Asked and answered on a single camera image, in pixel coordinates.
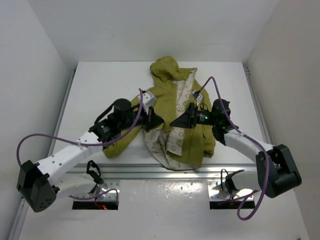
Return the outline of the olive green hooded jacket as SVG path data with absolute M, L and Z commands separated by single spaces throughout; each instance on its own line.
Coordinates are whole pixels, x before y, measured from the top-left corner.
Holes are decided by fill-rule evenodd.
M 171 56 L 157 59 L 150 65 L 154 86 L 149 91 L 157 101 L 153 106 L 164 123 L 144 132 L 144 141 L 153 157 L 169 170 L 193 170 L 202 167 L 203 158 L 214 155 L 216 145 L 208 125 L 195 128 L 171 127 L 190 103 L 196 100 L 193 91 L 201 89 L 196 81 L 197 68 L 181 68 Z

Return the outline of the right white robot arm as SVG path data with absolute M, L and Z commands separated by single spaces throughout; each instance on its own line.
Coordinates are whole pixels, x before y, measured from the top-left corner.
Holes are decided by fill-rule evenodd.
M 211 126 L 214 138 L 255 163 L 254 171 L 238 170 L 228 174 L 222 187 L 230 194 L 242 189 L 262 191 L 275 198 L 302 184 L 302 178 L 289 148 L 258 141 L 230 123 L 229 101 L 216 99 L 212 110 L 197 109 L 194 103 L 170 123 L 172 127 L 193 129 L 197 125 Z

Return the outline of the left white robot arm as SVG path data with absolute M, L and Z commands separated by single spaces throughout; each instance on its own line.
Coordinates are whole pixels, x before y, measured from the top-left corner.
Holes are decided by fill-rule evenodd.
M 115 100 L 77 141 L 68 140 L 67 147 L 35 163 L 18 163 L 17 190 L 35 213 L 46 210 L 62 194 L 58 182 L 77 164 L 122 140 L 135 127 L 150 131 L 164 123 L 154 110 L 156 97 L 144 93 L 138 100 L 136 105 L 125 98 Z

